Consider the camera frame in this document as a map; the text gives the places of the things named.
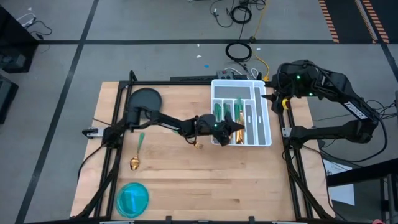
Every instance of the white paper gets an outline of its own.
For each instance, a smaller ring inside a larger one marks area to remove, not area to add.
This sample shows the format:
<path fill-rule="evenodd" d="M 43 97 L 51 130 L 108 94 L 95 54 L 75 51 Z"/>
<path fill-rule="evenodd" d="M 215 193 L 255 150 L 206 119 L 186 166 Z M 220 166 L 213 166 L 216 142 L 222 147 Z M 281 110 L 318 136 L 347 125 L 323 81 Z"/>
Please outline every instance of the white paper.
<path fill-rule="evenodd" d="M 351 170 L 351 167 L 344 166 L 328 160 L 323 160 L 326 167 L 327 175 L 338 174 L 347 170 Z M 342 185 L 337 187 L 329 187 L 329 194 L 332 200 L 347 203 L 349 205 L 355 205 L 354 197 L 354 185 Z"/>

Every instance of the wooden table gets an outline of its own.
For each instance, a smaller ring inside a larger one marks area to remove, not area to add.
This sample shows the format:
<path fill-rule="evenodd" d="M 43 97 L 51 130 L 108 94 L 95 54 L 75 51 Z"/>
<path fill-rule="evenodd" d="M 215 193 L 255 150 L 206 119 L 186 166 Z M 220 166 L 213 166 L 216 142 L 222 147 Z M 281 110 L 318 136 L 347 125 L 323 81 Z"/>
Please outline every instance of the wooden table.
<path fill-rule="evenodd" d="M 167 115 L 184 120 L 211 111 L 211 86 L 135 86 L 133 91 L 144 87 L 154 88 L 162 95 L 162 112 Z M 117 88 L 118 82 L 102 84 L 94 115 L 96 119 L 111 122 Z M 307 99 L 294 99 L 291 104 L 295 124 L 311 127 Z M 167 215 L 171 215 L 173 220 L 238 221 L 248 220 L 251 215 L 258 221 L 295 220 L 286 162 L 281 157 L 283 145 L 279 120 L 275 113 L 269 113 L 269 120 L 272 131 L 270 147 L 219 147 L 210 143 L 209 136 L 203 136 L 198 138 L 204 144 L 204 148 L 199 150 L 188 145 L 178 134 L 160 126 L 126 132 L 116 193 L 130 182 L 139 182 L 147 187 L 149 205 L 137 220 L 164 220 Z M 94 121 L 93 126 L 105 125 Z M 141 164 L 138 170 L 131 171 L 129 161 L 136 152 L 140 132 L 146 134 L 140 152 Z M 99 138 L 89 140 L 85 156 L 100 144 Z M 318 149 L 315 141 L 306 145 Z M 79 213 L 97 191 L 104 155 L 105 149 L 90 158 L 82 169 L 71 215 Z M 302 159 L 309 190 L 334 216 L 328 204 L 325 173 L 319 154 L 302 149 Z M 104 194 L 102 215 L 105 214 L 108 194 L 109 188 Z M 298 197 L 305 216 L 299 190 Z M 112 219 L 124 219 L 115 206 Z"/>

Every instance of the black circular pad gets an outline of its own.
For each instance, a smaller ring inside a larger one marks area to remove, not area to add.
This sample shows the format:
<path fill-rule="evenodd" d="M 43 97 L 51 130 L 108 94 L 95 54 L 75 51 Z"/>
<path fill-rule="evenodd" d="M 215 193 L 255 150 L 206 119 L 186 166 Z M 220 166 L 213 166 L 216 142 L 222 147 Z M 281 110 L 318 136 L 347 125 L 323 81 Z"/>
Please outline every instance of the black circular pad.
<path fill-rule="evenodd" d="M 152 88 L 142 88 L 134 93 L 129 98 L 128 110 L 138 106 L 145 106 L 150 110 L 160 111 L 162 107 L 162 96 L 158 91 Z M 141 118 L 146 118 L 144 113 L 141 113 Z"/>

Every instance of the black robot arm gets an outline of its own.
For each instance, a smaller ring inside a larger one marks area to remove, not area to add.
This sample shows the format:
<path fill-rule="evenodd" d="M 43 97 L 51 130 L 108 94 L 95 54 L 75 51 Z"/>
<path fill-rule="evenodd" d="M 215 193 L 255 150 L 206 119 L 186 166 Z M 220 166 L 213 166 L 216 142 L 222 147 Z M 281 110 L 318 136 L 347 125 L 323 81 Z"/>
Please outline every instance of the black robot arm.
<path fill-rule="evenodd" d="M 140 124 L 141 113 L 144 113 L 147 122 Z M 135 107 L 124 113 L 123 118 L 114 126 L 104 130 L 103 144 L 114 144 L 118 142 L 118 138 L 129 129 L 145 129 L 151 125 L 159 125 L 169 128 L 179 133 L 185 139 L 194 138 L 195 136 L 214 136 L 221 146 L 229 144 L 230 135 L 244 128 L 243 125 L 235 123 L 232 120 L 231 113 L 225 114 L 225 120 L 216 122 L 213 114 L 204 114 L 194 118 L 181 121 L 166 114 L 162 114 L 156 110 L 150 110 L 145 107 Z"/>
<path fill-rule="evenodd" d="M 379 123 L 379 114 L 354 92 L 344 74 L 325 70 L 308 60 L 282 64 L 266 87 L 275 89 L 274 94 L 263 97 L 271 100 L 271 108 L 277 114 L 287 109 L 286 102 L 292 97 L 317 96 L 320 100 L 326 98 L 342 104 L 357 118 L 335 127 L 285 128 L 284 137 L 289 139 L 293 147 L 301 148 L 303 143 L 311 139 L 347 139 L 367 143 Z"/>

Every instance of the gray floor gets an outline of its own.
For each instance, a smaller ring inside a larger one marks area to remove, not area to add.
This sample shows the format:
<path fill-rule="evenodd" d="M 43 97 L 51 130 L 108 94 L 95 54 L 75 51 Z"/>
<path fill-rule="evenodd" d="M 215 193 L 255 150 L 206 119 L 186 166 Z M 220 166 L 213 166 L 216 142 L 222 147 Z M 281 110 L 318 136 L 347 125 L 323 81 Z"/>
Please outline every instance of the gray floor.
<path fill-rule="evenodd" d="M 93 0 L 0 1 L 14 16 L 32 8 L 38 19 L 53 28 L 52 40 L 78 40 L 85 26 Z M 225 7 L 231 1 L 216 3 L 220 22 L 227 23 Z M 168 40 L 236 39 L 240 26 L 218 27 L 209 13 L 209 1 L 188 3 L 185 0 L 125 1 L 99 0 L 88 33 L 89 40 Z M 260 12 L 253 10 L 253 21 L 242 37 L 252 35 Z M 330 34 L 318 1 L 270 0 L 258 39 L 330 40 Z M 6 74 L 19 85 L 5 125 L 0 127 L 0 220 L 14 223 L 32 177 L 55 107 L 65 82 L 76 45 L 41 45 L 29 73 Z M 389 45 L 398 57 L 398 46 Z M 139 80 L 168 80 L 172 76 L 214 75 L 217 70 L 241 68 L 224 53 L 225 45 L 85 45 L 72 85 L 50 146 L 44 169 L 25 222 L 68 218 L 76 189 L 76 173 L 83 159 L 87 139 L 81 130 L 91 124 L 96 100 L 103 81 L 125 80 L 134 70 Z M 345 73 L 353 88 L 365 100 L 389 105 L 398 90 L 398 82 L 378 45 L 255 45 L 253 49 L 271 68 L 271 74 L 283 62 L 307 58 L 321 67 Z M 238 47 L 235 55 L 245 52 Z M 248 67 L 264 71 L 262 63 L 251 60 Z M 313 119 L 346 114 L 340 105 L 327 100 L 310 100 Z M 315 126 L 343 124 L 350 117 L 314 122 Z M 362 163 L 373 164 L 395 158 L 398 139 L 397 120 L 386 120 L 389 147 L 380 156 Z M 327 148 L 331 154 L 357 159 L 382 147 L 382 131 L 375 131 L 369 144 L 359 145 L 340 140 Z M 353 220 L 380 218 L 379 182 L 355 185 L 357 206 L 336 203 L 335 207 Z"/>

